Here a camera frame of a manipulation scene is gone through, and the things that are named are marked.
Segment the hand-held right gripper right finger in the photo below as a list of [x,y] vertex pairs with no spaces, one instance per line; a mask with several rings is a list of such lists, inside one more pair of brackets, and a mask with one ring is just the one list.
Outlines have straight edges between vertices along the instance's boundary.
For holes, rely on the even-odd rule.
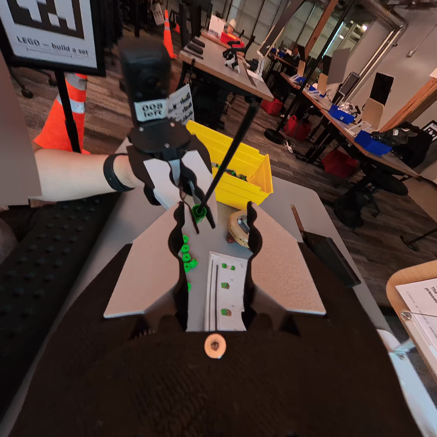
[[248,330],[266,315],[274,330],[292,315],[324,317],[325,306],[298,240],[260,206],[247,204],[248,259],[243,289],[243,324]]

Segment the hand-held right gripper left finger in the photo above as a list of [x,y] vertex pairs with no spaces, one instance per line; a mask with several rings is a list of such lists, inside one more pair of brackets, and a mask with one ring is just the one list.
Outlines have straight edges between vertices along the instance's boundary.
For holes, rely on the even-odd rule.
[[179,257],[183,242],[185,204],[162,214],[132,243],[103,317],[144,316],[157,330],[161,318],[176,317],[188,326],[188,281]]

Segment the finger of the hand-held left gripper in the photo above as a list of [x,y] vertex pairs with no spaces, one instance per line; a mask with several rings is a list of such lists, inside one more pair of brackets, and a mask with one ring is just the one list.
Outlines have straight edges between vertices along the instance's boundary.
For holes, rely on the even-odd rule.
[[153,184],[152,193],[155,199],[166,210],[171,209],[175,205],[182,204],[184,206],[185,229],[198,235],[198,225],[194,220],[189,204],[183,200],[180,189],[171,181],[170,164],[158,159],[144,160],[143,164]]
[[[213,181],[211,159],[208,150],[189,150],[181,160],[182,175],[188,178],[188,194],[195,204],[204,200]],[[216,193],[212,192],[206,203],[206,219],[212,229],[217,225]]]

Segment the long black axle rod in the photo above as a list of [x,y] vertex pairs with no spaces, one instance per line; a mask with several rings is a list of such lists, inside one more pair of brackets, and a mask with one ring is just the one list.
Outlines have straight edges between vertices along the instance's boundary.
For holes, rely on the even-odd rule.
[[253,101],[249,104],[249,107],[247,109],[247,112],[245,113],[241,124],[239,125],[239,128],[235,134],[234,139],[232,140],[232,143],[223,158],[222,164],[220,165],[220,168],[218,169],[216,176],[214,177],[213,181],[211,182],[204,199],[201,201],[200,205],[197,207],[198,213],[203,213],[203,210],[206,208],[206,204],[208,200],[211,198],[213,192],[215,191],[218,183],[220,182],[223,174],[226,172],[226,169],[235,155],[236,151],[238,150],[239,145],[243,141],[248,129],[250,128],[258,110],[259,110],[260,102]]

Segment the person's left forearm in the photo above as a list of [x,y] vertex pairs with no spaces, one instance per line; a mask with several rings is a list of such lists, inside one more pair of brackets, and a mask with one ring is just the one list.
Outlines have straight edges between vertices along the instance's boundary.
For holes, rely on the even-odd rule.
[[103,172],[107,155],[37,149],[34,156],[41,195],[29,199],[70,201],[115,192]]

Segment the grey desk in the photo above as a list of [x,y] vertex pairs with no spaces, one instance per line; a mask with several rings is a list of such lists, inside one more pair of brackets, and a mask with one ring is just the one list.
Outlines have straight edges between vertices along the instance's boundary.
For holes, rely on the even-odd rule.
[[[273,189],[274,193],[270,194],[267,200],[261,204],[261,208],[294,235],[299,242],[302,239],[293,218],[290,204],[297,208],[305,230],[332,238],[361,280],[361,285],[353,287],[353,290],[362,307],[377,329],[391,332],[391,328],[339,235],[335,227],[336,222],[332,221],[333,217],[330,216],[325,205],[322,204],[318,194],[309,188],[277,177],[273,177]],[[209,251],[216,251],[222,254],[229,253],[237,257],[245,257],[249,254],[248,249],[242,248],[235,243],[228,244],[225,242],[227,220],[233,209],[223,203],[218,203],[217,209],[219,216],[215,229],[211,229],[206,220],[200,224],[200,235],[194,238],[195,256],[199,256],[199,261],[202,261],[203,256],[208,259]],[[37,362],[41,358],[50,336],[54,333],[69,307],[117,252],[125,244],[131,243],[137,238],[164,212],[166,212],[164,207],[152,206],[147,202],[141,188],[134,189],[130,194],[121,194],[121,197],[118,198],[27,372],[22,375],[21,380],[15,380],[15,385],[1,385],[1,436],[8,436],[12,430],[23,405]]]

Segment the long wooden-edged desk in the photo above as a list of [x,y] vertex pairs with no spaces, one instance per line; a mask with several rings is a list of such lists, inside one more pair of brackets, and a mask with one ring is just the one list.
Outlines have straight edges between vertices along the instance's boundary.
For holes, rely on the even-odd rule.
[[323,116],[335,126],[336,130],[346,138],[347,142],[350,144],[349,148],[353,147],[358,151],[359,154],[366,156],[374,161],[377,161],[387,167],[391,167],[396,171],[401,172],[401,174],[407,175],[407,177],[409,178],[415,178],[418,181],[431,182],[430,180],[425,179],[423,176],[419,175],[417,172],[409,168],[401,160],[396,160],[394,157],[390,157],[388,154],[378,156],[370,152],[369,150],[364,149],[360,144],[355,141],[355,137],[351,136],[350,133],[347,131],[347,125],[345,123],[342,123],[340,120],[333,118],[331,114],[329,114],[329,112],[323,106],[323,104],[326,103],[326,101],[324,102],[324,99],[319,98],[319,96],[312,95],[311,93],[307,92],[306,89],[304,89],[302,93],[303,96],[307,100],[309,100],[312,105],[316,106],[318,110],[320,110],[320,112],[323,114]]

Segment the person's left hand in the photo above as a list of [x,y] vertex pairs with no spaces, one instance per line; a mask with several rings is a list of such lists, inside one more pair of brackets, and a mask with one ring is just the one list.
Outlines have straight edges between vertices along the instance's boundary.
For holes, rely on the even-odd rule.
[[121,185],[128,188],[144,188],[144,182],[138,179],[129,162],[127,155],[117,155],[113,163],[114,174]]

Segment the pile of loose bricks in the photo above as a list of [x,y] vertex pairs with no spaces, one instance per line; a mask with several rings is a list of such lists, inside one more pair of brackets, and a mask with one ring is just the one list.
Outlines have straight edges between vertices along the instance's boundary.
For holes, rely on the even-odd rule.
[[[221,168],[221,165],[219,165],[219,164],[217,164],[217,163],[215,163],[215,162],[213,162],[211,165],[212,165],[212,168],[213,168],[213,169],[216,169],[217,171]],[[240,179],[240,180],[243,180],[243,181],[246,181],[246,182],[247,182],[247,176],[245,176],[245,175],[243,175],[243,174],[241,174],[241,173],[237,173],[237,172],[235,172],[234,170],[229,169],[229,168],[226,168],[226,169],[225,169],[225,172],[226,172],[228,175],[232,176],[232,177],[235,177],[235,178],[238,178],[238,179]]]

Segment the printed paper tag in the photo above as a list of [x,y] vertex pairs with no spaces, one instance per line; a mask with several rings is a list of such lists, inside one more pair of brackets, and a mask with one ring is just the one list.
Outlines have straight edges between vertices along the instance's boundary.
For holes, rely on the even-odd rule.
[[186,125],[189,120],[194,121],[194,108],[189,84],[169,95],[167,118],[182,125]]

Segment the yellow storage bin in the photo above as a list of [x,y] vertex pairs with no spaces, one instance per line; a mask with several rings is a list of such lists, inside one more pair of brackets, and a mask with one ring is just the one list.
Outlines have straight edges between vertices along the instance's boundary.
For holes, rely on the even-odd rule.
[[[205,145],[211,163],[221,165],[233,139],[191,120],[186,127]],[[262,155],[254,147],[241,143],[227,168],[247,176],[247,182],[224,173],[215,189],[218,202],[244,210],[249,201],[260,205],[273,193],[270,159],[267,154]],[[213,177],[216,173],[217,170],[212,168]]]

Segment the black toy set box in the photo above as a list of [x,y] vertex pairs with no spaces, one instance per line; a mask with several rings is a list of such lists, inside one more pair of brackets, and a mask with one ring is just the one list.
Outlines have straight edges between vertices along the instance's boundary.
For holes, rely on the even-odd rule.
[[345,284],[353,288],[361,284],[361,280],[341,253],[332,238],[305,231],[294,205],[290,205],[303,242],[309,249]]

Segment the row of small green pieces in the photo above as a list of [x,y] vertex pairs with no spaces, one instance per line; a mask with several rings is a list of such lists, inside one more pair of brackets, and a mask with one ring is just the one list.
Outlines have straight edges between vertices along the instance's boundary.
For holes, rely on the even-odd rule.
[[186,274],[187,278],[187,286],[188,286],[188,292],[191,291],[192,283],[188,277],[188,274],[196,269],[196,267],[199,265],[199,261],[197,258],[193,257],[190,253],[190,245],[189,245],[189,236],[186,234],[183,234],[183,245],[180,249],[181,259],[183,262],[183,269]]

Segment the black wristband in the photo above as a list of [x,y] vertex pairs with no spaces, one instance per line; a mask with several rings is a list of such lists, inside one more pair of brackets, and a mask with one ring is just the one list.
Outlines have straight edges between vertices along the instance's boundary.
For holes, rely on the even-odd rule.
[[109,155],[103,164],[103,175],[108,183],[109,187],[115,192],[124,193],[133,190],[134,188],[124,185],[114,171],[115,159],[119,156],[128,156],[127,153],[114,153]]

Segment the open instruction booklet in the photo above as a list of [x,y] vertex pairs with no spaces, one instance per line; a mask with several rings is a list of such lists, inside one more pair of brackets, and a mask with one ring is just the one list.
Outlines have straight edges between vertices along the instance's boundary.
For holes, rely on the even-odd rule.
[[205,331],[246,331],[242,314],[247,265],[247,259],[210,252]]

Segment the tan round toy pot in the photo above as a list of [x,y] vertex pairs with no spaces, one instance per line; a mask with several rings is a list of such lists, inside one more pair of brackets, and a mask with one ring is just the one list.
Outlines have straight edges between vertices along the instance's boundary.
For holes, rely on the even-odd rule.
[[247,224],[247,210],[233,212],[228,218],[228,244],[238,243],[249,249],[249,226]]

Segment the orange traffic cone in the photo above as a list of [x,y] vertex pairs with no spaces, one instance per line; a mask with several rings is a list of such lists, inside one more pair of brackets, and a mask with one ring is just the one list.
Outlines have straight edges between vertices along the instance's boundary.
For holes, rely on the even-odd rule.
[[[77,129],[80,152],[85,155],[90,155],[90,152],[84,149],[87,76],[83,74],[66,73],[65,79],[69,103]],[[43,149],[73,151],[67,133],[63,104],[59,94],[53,101],[52,108],[43,129],[33,142]]]
[[164,32],[163,32],[163,43],[171,59],[176,59],[178,56],[173,51],[173,42],[170,31],[170,22],[168,10],[164,11]]

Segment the grey office table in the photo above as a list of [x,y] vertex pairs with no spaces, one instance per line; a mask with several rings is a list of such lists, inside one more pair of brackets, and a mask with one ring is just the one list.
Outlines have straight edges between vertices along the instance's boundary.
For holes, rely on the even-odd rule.
[[254,95],[266,101],[273,101],[274,97],[269,88],[262,80],[254,79],[248,75],[242,61],[239,61],[240,73],[230,67],[225,66],[225,59],[222,56],[225,47],[216,41],[201,36],[200,40],[205,43],[202,59],[195,56],[195,53],[184,47],[179,51],[178,58],[197,70],[216,77],[223,83],[230,84],[244,93]]

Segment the red floor bin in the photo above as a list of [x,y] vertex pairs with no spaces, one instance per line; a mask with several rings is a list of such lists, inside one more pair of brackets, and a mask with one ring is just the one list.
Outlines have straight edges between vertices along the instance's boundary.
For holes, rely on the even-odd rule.
[[284,104],[277,98],[275,98],[273,101],[269,102],[265,99],[262,100],[260,107],[268,114],[274,117],[277,117]]

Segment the black perforated mat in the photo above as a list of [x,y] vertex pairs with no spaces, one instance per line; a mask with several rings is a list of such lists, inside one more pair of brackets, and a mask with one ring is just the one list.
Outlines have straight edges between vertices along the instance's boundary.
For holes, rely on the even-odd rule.
[[34,228],[1,264],[1,385],[15,385],[27,372],[119,197],[41,209]]

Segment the red bag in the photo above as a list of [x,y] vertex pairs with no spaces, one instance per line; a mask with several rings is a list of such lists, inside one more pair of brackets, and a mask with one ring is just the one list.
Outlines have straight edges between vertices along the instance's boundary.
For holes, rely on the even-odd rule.
[[321,163],[325,172],[341,179],[353,177],[360,172],[358,161],[339,149],[334,149],[326,154]]
[[298,141],[305,141],[312,128],[312,123],[308,118],[299,120],[296,115],[291,116],[285,124],[283,130],[285,134]]

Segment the black and white device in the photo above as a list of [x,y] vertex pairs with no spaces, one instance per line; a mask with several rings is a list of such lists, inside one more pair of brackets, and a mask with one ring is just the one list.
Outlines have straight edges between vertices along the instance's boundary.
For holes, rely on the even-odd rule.
[[228,41],[229,48],[223,51],[222,56],[225,59],[225,66],[237,71],[240,74],[240,67],[238,62],[238,53],[245,55],[247,48],[241,40]]

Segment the black office chair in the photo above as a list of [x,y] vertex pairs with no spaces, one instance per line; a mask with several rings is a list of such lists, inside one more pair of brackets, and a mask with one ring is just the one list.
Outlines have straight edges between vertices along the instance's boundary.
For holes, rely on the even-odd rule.
[[363,178],[333,203],[333,212],[338,220],[351,229],[363,226],[362,210],[365,206],[374,207],[374,217],[381,213],[375,200],[377,192],[385,191],[399,196],[408,194],[405,184],[395,177],[402,175],[400,171],[369,161],[361,162],[359,168],[364,174]]

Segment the black framed marker sign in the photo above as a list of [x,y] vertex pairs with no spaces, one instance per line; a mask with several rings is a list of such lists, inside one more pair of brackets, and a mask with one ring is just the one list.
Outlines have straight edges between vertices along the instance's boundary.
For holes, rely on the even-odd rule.
[[65,73],[106,75],[101,6],[96,0],[0,2],[1,51],[13,67],[55,74],[73,152],[81,152]]

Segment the wooden document stand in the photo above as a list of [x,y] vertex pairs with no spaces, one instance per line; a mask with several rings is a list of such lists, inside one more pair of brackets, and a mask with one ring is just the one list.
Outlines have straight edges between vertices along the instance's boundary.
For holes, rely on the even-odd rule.
[[395,368],[404,398],[422,436],[437,435],[436,405],[414,369],[408,353],[417,349],[434,381],[437,377],[437,358],[431,353],[421,329],[410,320],[411,313],[396,286],[436,277],[436,260],[408,267],[393,274],[387,282],[386,295],[408,338],[404,342],[399,342],[394,335],[385,330],[378,330]]

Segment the black tablet screen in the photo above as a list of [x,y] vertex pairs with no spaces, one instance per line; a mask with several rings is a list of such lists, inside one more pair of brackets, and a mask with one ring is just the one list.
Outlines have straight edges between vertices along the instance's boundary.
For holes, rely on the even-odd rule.
[[344,82],[339,86],[338,93],[342,97],[346,97],[351,92],[351,90],[355,87],[359,79],[360,79],[359,74],[357,74],[356,72],[351,72],[344,80]]
[[385,106],[389,98],[394,79],[395,78],[391,75],[377,72],[375,74],[369,98]]

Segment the black bag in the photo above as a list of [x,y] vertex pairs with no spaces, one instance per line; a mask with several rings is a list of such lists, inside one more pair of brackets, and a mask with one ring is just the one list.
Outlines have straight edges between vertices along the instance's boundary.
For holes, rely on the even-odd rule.
[[402,122],[385,132],[373,131],[371,137],[390,146],[391,151],[412,169],[423,163],[434,140],[429,133],[409,122]]

